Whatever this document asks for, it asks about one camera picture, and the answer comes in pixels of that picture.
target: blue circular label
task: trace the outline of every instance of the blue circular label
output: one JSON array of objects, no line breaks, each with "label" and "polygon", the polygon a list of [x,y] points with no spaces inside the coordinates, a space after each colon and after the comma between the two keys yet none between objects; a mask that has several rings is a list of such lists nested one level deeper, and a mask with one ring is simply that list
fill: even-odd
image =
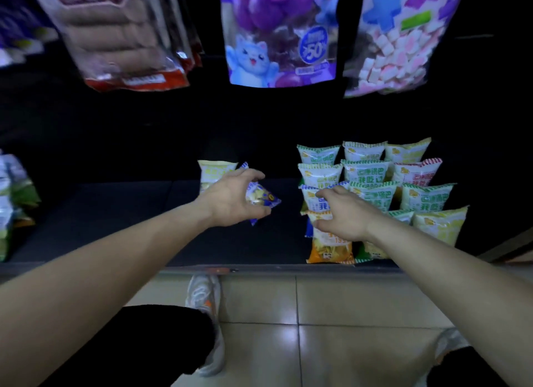
[{"label": "blue circular label", "polygon": [[300,57],[307,64],[323,59],[328,49],[328,32],[324,27],[312,27],[300,40]]}]

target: cartoon character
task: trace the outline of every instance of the cartoon character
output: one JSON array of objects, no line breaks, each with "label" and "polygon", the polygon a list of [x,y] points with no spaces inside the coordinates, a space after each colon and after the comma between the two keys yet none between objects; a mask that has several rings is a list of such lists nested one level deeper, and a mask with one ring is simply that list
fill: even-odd
[{"label": "cartoon character", "polygon": [[246,87],[266,88],[279,71],[279,65],[268,58],[265,42],[247,41],[237,35],[235,49],[226,46],[226,60],[231,69],[230,83]]},{"label": "cartoon character", "polygon": [[322,25],[338,27],[337,11],[338,0],[315,0],[316,5],[320,7],[320,13],[315,17],[315,20]]}]

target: forearm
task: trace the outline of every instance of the forearm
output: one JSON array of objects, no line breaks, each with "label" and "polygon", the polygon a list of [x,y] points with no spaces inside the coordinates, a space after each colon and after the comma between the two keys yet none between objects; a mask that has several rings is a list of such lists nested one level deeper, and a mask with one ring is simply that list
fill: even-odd
[{"label": "forearm", "polygon": [[533,286],[389,218],[371,223],[369,236],[510,385],[526,385]]},{"label": "forearm", "polygon": [[4,284],[0,384],[41,383],[207,226],[194,203],[183,205]]}]

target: cartoon cat face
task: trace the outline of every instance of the cartoon cat face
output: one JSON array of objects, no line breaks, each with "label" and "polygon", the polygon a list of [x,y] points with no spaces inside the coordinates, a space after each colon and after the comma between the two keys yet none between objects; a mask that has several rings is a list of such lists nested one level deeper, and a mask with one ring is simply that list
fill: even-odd
[{"label": "cartoon cat face", "polygon": [[254,74],[265,74],[270,66],[267,45],[265,42],[253,43],[237,35],[235,52],[239,65]]}]

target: person's right arm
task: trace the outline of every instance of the person's right arm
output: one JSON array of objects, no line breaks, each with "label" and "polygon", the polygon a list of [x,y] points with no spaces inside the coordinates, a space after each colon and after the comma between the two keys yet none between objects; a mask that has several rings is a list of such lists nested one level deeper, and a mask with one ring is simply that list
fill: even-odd
[{"label": "person's right arm", "polygon": [[533,285],[384,215],[343,187],[323,189],[315,227],[382,248],[510,386],[533,380]]}]

